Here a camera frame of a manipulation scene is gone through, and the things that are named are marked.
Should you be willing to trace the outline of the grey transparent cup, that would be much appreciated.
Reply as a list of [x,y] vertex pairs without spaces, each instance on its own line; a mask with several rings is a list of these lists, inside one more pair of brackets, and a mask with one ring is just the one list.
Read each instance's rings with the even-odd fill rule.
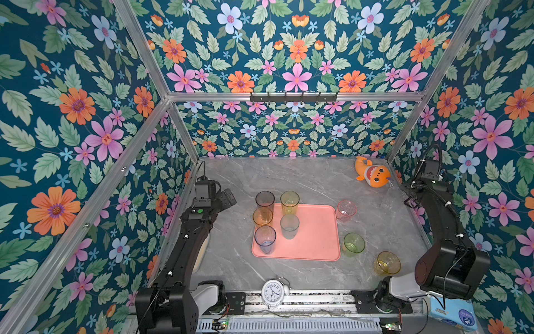
[[255,197],[258,208],[266,208],[271,211],[275,207],[275,195],[270,191],[261,191]]

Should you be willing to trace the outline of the yellow transparent cup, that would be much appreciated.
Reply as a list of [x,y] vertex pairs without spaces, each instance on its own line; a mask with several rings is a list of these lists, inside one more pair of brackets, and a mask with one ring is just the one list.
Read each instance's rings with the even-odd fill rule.
[[271,225],[273,211],[269,207],[258,207],[253,213],[254,224],[258,227]]

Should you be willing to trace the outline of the blue transparent cup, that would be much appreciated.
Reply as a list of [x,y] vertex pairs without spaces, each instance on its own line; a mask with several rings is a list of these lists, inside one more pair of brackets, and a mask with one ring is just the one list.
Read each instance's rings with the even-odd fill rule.
[[270,255],[273,252],[276,239],[275,229],[268,225],[259,227],[254,233],[254,242],[265,255]]

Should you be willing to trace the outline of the green tall transparent cup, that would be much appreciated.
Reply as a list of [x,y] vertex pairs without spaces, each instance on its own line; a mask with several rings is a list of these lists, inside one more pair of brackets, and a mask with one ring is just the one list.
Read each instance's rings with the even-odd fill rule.
[[285,191],[280,196],[280,203],[282,206],[282,214],[296,215],[300,203],[300,196],[295,191]]

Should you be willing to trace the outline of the teal frosted cup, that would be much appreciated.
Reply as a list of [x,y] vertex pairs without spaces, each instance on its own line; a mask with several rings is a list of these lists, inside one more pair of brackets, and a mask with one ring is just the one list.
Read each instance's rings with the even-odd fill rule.
[[291,240],[298,233],[300,220],[295,214],[285,214],[280,220],[280,227],[283,237]]

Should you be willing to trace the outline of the pink transparent cup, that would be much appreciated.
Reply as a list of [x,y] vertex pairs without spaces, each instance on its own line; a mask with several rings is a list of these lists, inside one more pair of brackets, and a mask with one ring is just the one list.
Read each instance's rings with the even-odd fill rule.
[[350,200],[343,199],[337,204],[336,218],[340,222],[350,221],[357,213],[357,206]]

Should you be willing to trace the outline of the yellow short cup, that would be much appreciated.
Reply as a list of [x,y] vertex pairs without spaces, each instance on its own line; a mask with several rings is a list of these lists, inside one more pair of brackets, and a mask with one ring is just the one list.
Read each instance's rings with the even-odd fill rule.
[[374,261],[374,271],[378,276],[394,276],[400,272],[402,264],[390,251],[382,251]]

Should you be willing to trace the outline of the green short cup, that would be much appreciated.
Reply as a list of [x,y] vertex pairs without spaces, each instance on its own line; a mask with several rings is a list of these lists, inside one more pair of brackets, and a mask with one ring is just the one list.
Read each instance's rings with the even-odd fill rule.
[[364,238],[356,232],[347,233],[342,240],[342,253],[346,257],[355,257],[366,249]]

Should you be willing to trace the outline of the clear transparent cup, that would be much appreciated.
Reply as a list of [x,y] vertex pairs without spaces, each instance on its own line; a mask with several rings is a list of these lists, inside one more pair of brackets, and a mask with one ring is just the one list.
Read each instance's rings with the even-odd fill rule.
[[389,187],[382,197],[382,205],[393,205],[402,195],[403,192],[399,188]]

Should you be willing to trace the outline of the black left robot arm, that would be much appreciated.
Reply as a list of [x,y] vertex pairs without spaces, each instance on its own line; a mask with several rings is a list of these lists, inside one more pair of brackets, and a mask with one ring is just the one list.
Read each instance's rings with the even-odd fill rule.
[[236,204],[230,189],[201,176],[196,196],[180,219],[178,240],[161,273],[135,300],[137,333],[194,333],[203,314],[193,298],[191,277],[203,243],[220,212]]

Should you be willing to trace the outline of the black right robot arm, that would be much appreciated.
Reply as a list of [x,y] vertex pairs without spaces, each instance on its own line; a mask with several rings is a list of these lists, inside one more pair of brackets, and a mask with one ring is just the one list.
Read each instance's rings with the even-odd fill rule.
[[453,193],[442,179],[443,154],[438,144],[428,147],[438,159],[423,154],[413,177],[402,184],[405,205],[423,208],[432,231],[432,245],[417,261],[414,271],[388,275],[375,290],[375,305],[387,312],[411,301],[432,296],[442,307],[449,300],[468,301],[490,268],[490,257],[469,239],[453,203]]

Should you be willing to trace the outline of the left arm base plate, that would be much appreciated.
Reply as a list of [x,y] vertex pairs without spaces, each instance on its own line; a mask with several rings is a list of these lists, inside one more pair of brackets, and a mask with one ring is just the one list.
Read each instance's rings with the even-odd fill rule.
[[244,315],[245,305],[245,292],[225,292],[219,294],[216,304],[211,306],[205,314],[219,317],[225,315]]

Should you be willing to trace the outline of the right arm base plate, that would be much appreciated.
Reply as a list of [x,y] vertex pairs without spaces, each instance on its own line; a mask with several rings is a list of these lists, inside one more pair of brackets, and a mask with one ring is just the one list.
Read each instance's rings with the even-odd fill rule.
[[397,299],[389,294],[378,296],[378,292],[351,290],[350,295],[355,299],[358,314],[412,314],[411,303]]

